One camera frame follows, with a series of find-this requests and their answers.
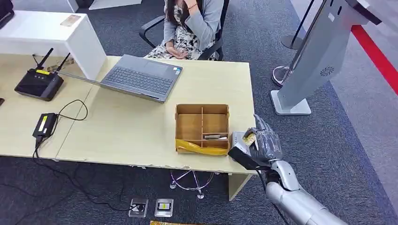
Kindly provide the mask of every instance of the woman's hair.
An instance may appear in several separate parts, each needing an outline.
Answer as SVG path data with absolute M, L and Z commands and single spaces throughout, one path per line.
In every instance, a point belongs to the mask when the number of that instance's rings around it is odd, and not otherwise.
M 198 2 L 199 11 L 202 14 L 203 13 L 203 0 L 197 0 L 197 2 Z M 177 20 L 174 17 L 174 6 L 175 5 L 176 5 L 176 0 L 167 0 L 166 17 L 172 24 L 174 24 L 175 26 L 178 26 Z M 188 18 L 188 16 L 189 16 L 188 7 L 187 7 L 185 1 L 183 1 L 183 14 L 181 16 L 181 24 L 189 32 L 192 32 L 192 30 L 185 25 L 185 20 L 186 20 L 186 18 Z

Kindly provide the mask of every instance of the gray laptop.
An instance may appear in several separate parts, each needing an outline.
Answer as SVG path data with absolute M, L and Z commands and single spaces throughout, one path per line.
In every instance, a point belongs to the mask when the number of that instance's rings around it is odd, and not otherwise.
M 164 103 L 182 67 L 123 55 L 101 82 L 59 72 L 104 88 Z

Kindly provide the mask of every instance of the red floor line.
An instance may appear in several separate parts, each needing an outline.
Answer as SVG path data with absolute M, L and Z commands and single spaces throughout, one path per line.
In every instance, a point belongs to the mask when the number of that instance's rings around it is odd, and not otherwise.
M 380 73 L 382 73 L 388 84 L 398 95 L 398 71 L 390 61 L 388 61 L 387 57 L 377 47 L 361 25 L 352 26 L 351 32 L 354 34 L 369 58 L 376 65 Z

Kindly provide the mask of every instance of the woman's hand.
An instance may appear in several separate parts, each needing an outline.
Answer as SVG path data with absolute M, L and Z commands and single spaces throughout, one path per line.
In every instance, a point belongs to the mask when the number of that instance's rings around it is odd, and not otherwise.
M 191 8 L 191 7 L 193 7 L 194 5 L 197 5 L 198 4 L 198 2 L 196 1 L 196 0 L 184 0 L 185 1 L 185 3 L 187 4 L 187 7 L 188 8 Z
M 166 43 L 166 51 L 179 60 L 185 59 L 188 55 L 188 52 L 180 52 L 177 50 L 172 42 Z

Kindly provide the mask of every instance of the stanchion base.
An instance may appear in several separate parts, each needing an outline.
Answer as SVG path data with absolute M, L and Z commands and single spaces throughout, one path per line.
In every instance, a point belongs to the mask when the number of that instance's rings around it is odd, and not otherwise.
M 293 44 L 291 41 L 293 40 L 294 35 L 285 35 L 281 38 L 281 43 L 290 49 L 297 50 L 300 48 L 301 44 L 303 43 L 303 39 L 296 37 L 296 40 L 294 40 Z
M 287 66 L 280 66 L 276 67 L 272 71 L 272 80 L 279 86 L 282 87 L 284 80 L 283 77 L 285 77 L 286 72 L 289 70 L 289 67 Z
M 281 103 L 278 98 L 278 90 L 271 91 L 272 103 L 274 103 L 274 108 L 276 114 L 280 116 L 294 116 L 294 115 L 310 115 L 311 109 L 308 105 L 307 100 L 304 98 L 301 102 L 295 105 L 291 109 L 282 109 Z

